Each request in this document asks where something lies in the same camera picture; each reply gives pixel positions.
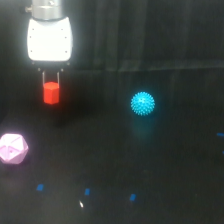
black backdrop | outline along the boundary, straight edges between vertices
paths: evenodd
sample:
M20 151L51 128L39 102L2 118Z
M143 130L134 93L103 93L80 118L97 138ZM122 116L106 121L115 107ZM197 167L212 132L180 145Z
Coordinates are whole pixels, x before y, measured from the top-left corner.
M74 51L62 101L129 105L149 91L157 105L223 108L224 3L220 0L65 0ZM27 56L31 1L0 1L1 102L42 101Z

toy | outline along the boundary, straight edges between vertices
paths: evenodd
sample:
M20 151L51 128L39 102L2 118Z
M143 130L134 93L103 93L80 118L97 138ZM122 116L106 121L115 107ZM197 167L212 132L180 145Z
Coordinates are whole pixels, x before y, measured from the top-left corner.
M27 152L28 145L22 135L5 134L0 139L0 159L6 164L20 164Z
M155 101L150 94L140 92L132 98L131 107L136 114L146 116L154 110Z
M44 87L44 102L46 104L59 103L59 72L57 73L58 83L47 82L45 83L45 71L43 72L43 87Z

cyan ball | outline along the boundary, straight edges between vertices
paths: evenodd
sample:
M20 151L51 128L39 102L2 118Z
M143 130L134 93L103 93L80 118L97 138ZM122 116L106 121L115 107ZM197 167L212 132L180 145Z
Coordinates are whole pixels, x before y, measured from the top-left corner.
M155 101L148 93L137 93L131 100L131 108L136 114L146 116L154 110Z

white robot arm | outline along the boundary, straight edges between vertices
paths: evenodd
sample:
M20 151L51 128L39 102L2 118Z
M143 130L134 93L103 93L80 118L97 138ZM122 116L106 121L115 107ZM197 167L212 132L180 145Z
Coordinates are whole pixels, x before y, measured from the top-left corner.
M27 34L32 61L66 62L71 58L73 36L63 0L32 0L26 12L32 14Z

